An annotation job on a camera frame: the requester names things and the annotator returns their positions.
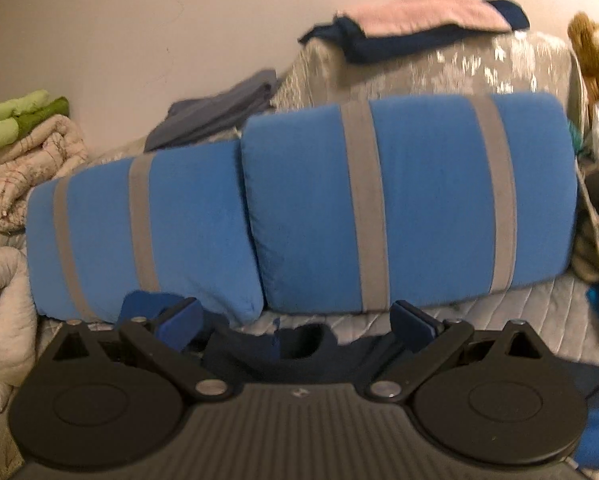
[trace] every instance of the green blanket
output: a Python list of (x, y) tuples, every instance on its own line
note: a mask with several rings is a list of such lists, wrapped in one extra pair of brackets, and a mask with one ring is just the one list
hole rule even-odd
[(0, 121), (20, 116), (21, 114), (35, 112), (42, 108), (48, 100), (49, 93), (46, 90), (36, 90), (19, 99), (4, 101), (0, 103)]
[[(32, 101), (28, 102), (29, 109), (35, 108), (31, 103)], [(23, 110), (25, 110), (24, 104), (21, 104), (17, 109), (17, 115), (0, 120), (0, 148), (27, 136), (38, 124), (54, 115), (68, 116), (68, 100), (60, 97), (45, 107), (37, 107), (31, 112), (23, 112)]]

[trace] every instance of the beige strap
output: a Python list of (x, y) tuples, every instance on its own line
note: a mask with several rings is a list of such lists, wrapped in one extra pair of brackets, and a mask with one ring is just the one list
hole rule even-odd
[(148, 199), (148, 173), (154, 157), (155, 153), (140, 155), (133, 160), (129, 169), (129, 212), (135, 270), (140, 288), (148, 292), (160, 291), (153, 259)]
[(365, 312), (388, 310), (390, 282), (384, 189), (377, 137), (368, 101), (341, 106)]
[(513, 281), (517, 253), (517, 193), (506, 130), (493, 99), (468, 96), (482, 130), (495, 202), (495, 265), (491, 292), (506, 290)]
[(78, 270), (75, 266), (75, 258), (73, 257), (73, 249), (70, 244), (67, 206), (69, 182), (70, 176), (61, 178), (57, 186), (55, 186), (55, 192), (53, 193), (53, 225), (55, 227), (55, 240), (60, 256), (60, 267), (64, 273), (64, 281), (66, 282), (68, 294), (82, 319), (88, 322), (98, 321), (98, 317), (89, 306), (86, 296), (84, 296), (84, 292), (82, 291)]

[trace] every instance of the gray folded cloth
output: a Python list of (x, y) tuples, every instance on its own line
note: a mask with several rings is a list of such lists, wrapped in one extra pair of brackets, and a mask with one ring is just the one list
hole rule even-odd
[(211, 97), (175, 102), (166, 119), (148, 134), (144, 152), (196, 144), (271, 108), (278, 88), (275, 70), (260, 70), (233, 88)]

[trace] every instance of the brown stuffed animal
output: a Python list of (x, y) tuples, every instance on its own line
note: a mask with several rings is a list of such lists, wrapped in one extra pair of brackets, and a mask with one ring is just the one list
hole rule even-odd
[(599, 23), (593, 22), (585, 12), (578, 12), (568, 25), (568, 37), (580, 62), (592, 109), (599, 101)]

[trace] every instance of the dark green fabric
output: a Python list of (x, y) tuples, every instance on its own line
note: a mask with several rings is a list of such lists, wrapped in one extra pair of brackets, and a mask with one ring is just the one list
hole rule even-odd
[(67, 98), (59, 97), (36, 112), (14, 117), (14, 119), (17, 121), (17, 126), (19, 127), (19, 139), (27, 136), (38, 124), (43, 123), (46, 119), (49, 119), (54, 115), (65, 115), (68, 117)]

